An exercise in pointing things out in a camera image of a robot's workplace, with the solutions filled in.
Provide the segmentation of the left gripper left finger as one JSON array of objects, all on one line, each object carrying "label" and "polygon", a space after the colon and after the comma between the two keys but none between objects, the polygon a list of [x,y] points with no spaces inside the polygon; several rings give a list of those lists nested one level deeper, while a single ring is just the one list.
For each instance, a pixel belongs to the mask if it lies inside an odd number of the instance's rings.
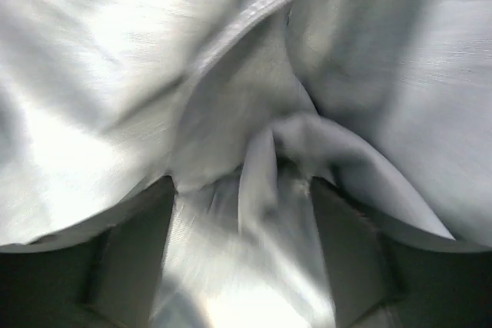
[{"label": "left gripper left finger", "polygon": [[148,327],[175,189],[163,177],[72,229],[1,248],[3,327]]}]

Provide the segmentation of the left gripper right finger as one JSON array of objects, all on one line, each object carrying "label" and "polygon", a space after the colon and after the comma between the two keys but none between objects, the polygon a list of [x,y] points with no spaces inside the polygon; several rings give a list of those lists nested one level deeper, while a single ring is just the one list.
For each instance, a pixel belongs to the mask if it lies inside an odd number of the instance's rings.
[{"label": "left gripper right finger", "polygon": [[491,250],[427,234],[311,183],[338,327],[489,327]]}]

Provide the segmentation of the grey shirt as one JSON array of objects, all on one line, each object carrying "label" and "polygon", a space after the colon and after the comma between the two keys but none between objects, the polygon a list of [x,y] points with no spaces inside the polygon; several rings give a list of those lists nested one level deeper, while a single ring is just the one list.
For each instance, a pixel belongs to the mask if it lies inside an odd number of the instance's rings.
[{"label": "grey shirt", "polygon": [[1,0],[1,248],[163,177],[148,327],[338,327],[316,178],[491,250],[491,0]]}]

